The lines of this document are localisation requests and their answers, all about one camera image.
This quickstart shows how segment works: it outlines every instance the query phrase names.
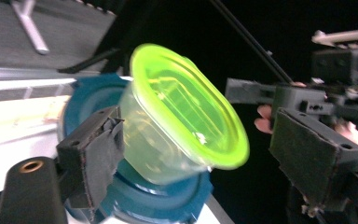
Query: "translucent plastic cup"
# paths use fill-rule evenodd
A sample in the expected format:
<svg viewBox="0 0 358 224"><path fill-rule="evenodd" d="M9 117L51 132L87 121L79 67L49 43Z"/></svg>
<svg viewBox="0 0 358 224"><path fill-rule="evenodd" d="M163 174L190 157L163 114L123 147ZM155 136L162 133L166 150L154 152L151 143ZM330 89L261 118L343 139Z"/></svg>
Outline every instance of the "translucent plastic cup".
<svg viewBox="0 0 358 224"><path fill-rule="evenodd" d="M208 167L235 169L249 156L237 113L189 59L145 44L131 56L133 82L120 99L125 159L166 185Z"/></svg>

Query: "black background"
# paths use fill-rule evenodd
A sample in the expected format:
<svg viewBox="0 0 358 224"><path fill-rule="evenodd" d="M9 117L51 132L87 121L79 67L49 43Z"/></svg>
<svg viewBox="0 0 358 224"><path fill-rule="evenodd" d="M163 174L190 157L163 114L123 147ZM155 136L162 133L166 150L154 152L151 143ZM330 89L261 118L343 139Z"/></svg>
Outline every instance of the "black background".
<svg viewBox="0 0 358 224"><path fill-rule="evenodd" d="M155 43L192 60L221 92L228 77L272 84L278 79L232 29L209 1L157 1L141 32L127 35L135 14L154 1L129 1L99 50L129 49ZM358 1L223 1L255 39L295 81L310 80L311 42L317 30L329 33L358 29ZM213 195L235 223L287 223L289 182L268 152L268 134L254 126L256 105L234 105L246 129L250 159L234 171L214 170Z"/></svg>

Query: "blue lid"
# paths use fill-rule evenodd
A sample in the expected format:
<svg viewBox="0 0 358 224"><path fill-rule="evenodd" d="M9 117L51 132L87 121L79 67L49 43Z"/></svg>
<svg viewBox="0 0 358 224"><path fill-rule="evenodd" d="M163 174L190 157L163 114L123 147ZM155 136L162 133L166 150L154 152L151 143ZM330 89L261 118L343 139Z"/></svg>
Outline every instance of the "blue lid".
<svg viewBox="0 0 358 224"><path fill-rule="evenodd" d="M62 116L63 136L93 112L117 105L127 83L116 74L79 79ZM115 215L130 223L187 222L200 215L212 189L208 172L170 185L155 185L123 160L97 211L95 218L99 220L94 221ZM78 211L68 210L76 217ZM83 215L87 217L89 213L85 210Z"/></svg>

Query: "finger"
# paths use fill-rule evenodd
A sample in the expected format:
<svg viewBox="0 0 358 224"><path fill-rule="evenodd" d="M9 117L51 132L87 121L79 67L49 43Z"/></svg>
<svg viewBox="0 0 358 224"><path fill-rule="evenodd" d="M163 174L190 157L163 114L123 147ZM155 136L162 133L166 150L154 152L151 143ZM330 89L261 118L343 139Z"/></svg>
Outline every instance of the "finger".
<svg viewBox="0 0 358 224"><path fill-rule="evenodd" d="M263 133L272 133L270 129L270 121L269 119L256 119L255 120L255 127Z"/></svg>
<svg viewBox="0 0 358 224"><path fill-rule="evenodd" d="M298 87L306 87L306 85L302 82L292 82L290 84L293 86L298 86Z"/></svg>
<svg viewBox="0 0 358 224"><path fill-rule="evenodd" d="M271 119L271 106L270 105L261 105L257 108L257 112L258 114L263 118L263 119Z"/></svg>
<svg viewBox="0 0 358 224"><path fill-rule="evenodd" d="M358 145L358 131L353 123L338 124L336 125L335 130Z"/></svg>

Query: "gray floor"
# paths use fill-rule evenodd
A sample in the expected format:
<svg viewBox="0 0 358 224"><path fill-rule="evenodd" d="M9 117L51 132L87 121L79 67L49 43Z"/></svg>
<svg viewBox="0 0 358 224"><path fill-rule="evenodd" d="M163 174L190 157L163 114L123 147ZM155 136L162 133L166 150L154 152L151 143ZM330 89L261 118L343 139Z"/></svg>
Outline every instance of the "gray floor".
<svg viewBox="0 0 358 224"><path fill-rule="evenodd" d="M0 0L0 67L56 69L79 63L96 50L115 15L73 0L37 0L32 17L48 55L34 50L11 5Z"/></svg>

